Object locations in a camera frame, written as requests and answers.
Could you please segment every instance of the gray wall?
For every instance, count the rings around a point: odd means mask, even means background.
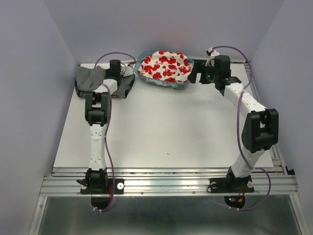
[[[44,2],[74,58],[94,62],[107,52],[137,57],[154,49],[206,57],[207,49],[221,44],[252,56],[283,0]],[[233,51],[227,54],[241,58]]]
[[[41,0],[0,1],[0,234],[28,234],[75,60]]]
[[[280,113],[279,146],[294,168],[313,233],[313,1],[285,0],[252,62],[261,101]]]

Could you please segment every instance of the gray floor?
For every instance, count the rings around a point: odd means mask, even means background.
[[[262,196],[248,196],[246,207]],[[270,196],[256,210],[236,212],[213,197],[116,198],[105,213],[88,197],[49,198],[41,235],[297,235],[289,196]],[[223,202],[222,197],[214,198]]]

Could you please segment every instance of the gray cloth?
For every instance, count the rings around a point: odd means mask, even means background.
[[[75,76],[75,89],[78,97],[85,98],[85,92],[91,92],[96,90],[101,81],[99,78],[105,78],[106,70],[100,66],[96,67],[96,73],[98,78],[94,74],[94,69],[87,69],[84,67],[78,67]],[[135,82],[135,75],[132,74],[127,77],[122,77],[121,85],[112,94],[112,98],[126,98],[131,91]]]
[[[106,75],[106,70],[100,66],[97,66],[95,70],[97,76],[94,73],[94,69],[87,69],[78,66],[75,76],[75,85],[78,90],[84,92],[94,91],[100,86]]]

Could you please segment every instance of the blue basket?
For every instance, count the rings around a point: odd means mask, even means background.
[[[147,83],[153,84],[153,85],[157,85],[157,86],[162,86],[162,87],[167,87],[167,88],[173,88],[173,89],[177,89],[177,90],[183,90],[187,87],[187,85],[190,83],[190,81],[188,82],[168,82],[168,81],[162,81],[162,80],[157,80],[154,78],[150,78],[150,77],[145,77],[141,74],[138,73],[138,69],[140,68],[141,63],[149,56],[152,55],[153,53],[157,52],[156,50],[149,50],[149,51],[145,51],[143,52],[139,58],[137,59],[137,62],[135,64],[135,68],[134,71],[135,73],[138,75],[138,77]],[[191,65],[194,65],[194,61],[192,59],[188,58],[188,62],[191,63]]]

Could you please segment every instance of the white cloth with red flowers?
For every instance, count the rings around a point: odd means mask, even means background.
[[[169,82],[188,82],[191,71],[192,65],[187,56],[168,51],[153,53],[141,63],[138,69],[142,76]]]

